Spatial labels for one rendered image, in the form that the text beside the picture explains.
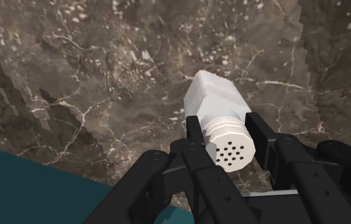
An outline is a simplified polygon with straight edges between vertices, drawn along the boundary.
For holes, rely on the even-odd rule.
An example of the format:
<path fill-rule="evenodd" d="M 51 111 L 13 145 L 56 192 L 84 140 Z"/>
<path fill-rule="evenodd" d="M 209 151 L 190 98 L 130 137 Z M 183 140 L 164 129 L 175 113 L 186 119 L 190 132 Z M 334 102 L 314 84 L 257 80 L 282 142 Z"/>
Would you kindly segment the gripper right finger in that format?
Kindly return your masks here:
<path fill-rule="evenodd" d="M 310 148 L 274 132 L 257 113 L 246 114 L 245 126 L 274 190 L 295 188 L 312 224 L 351 224 L 350 145 L 325 140 Z"/>

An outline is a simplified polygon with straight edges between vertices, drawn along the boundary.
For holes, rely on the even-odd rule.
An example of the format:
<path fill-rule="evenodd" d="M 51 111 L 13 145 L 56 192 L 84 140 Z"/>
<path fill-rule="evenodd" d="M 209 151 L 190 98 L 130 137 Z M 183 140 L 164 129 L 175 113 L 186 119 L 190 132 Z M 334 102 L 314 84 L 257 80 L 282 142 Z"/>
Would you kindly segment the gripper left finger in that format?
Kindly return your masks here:
<path fill-rule="evenodd" d="M 184 192 L 195 224 L 258 224 L 232 180 L 205 149 L 199 120 L 186 119 L 187 137 L 171 153 L 144 152 L 112 187 L 83 224 L 153 224 Z"/>

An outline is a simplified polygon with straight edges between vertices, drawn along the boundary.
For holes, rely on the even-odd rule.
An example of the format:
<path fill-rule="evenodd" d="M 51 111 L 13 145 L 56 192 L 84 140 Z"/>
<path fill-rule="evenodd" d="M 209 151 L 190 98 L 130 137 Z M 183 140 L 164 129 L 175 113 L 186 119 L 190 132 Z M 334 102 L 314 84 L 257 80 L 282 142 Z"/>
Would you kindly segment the white salt shaker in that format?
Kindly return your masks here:
<path fill-rule="evenodd" d="M 247 166 L 256 152 L 245 126 L 250 107 L 233 82 L 208 71 L 196 73 L 184 97 L 186 116 L 197 116 L 205 149 L 226 172 Z"/>

